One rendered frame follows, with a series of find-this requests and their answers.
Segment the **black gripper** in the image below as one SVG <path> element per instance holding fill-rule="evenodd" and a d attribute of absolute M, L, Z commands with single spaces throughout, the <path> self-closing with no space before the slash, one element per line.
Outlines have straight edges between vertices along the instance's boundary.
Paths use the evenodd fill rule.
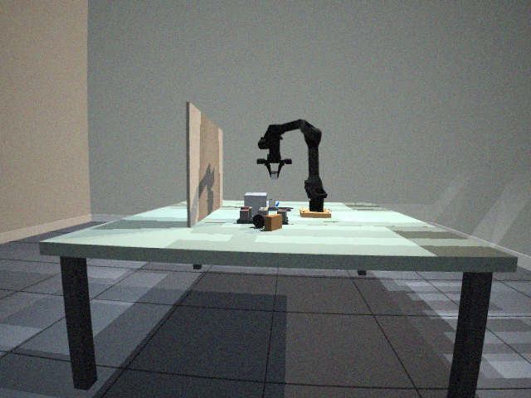
<path fill-rule="evenodd" d="M 274 160 L 274 161 L 271 161 L 271 160 Z M 282 166 L 284 166 L 285 164 L 292 164 L 292 159 L 285 158 L 285 160 L 280 160 L 280 149 L 270 148 L 270 160 L 265 160 L 264 158 L 258 158 L 256 163 L 265 164 L 265 166 L 267 166 L 267 169 L 269 171 L 270 177 L 271 177 L 270 163 L 279 163 L 278 174 L 277 174 L 277 177 L 279 177 Z"/>

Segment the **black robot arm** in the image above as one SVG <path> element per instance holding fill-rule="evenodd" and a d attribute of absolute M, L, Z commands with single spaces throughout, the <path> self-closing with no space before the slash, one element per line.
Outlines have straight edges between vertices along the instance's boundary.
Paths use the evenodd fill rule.
<path fill-rule="evenodd" d="M 319 177 L 319 144 L 321 131 L 312 126 L 307 120 L 298 119 L 287 124 L 272 124 L 266 130 L 264 137 L 258 142 L 259 149 L 280 148 L 281 135 L 286 131 L 300 129 L 304 134 L 309 149 L 309 177 L 304 180 L 304 189 L 307 192 L 309 210 L 324 212 L 324 199 L 327 192 L 323 189 L 323 183 Z"/>

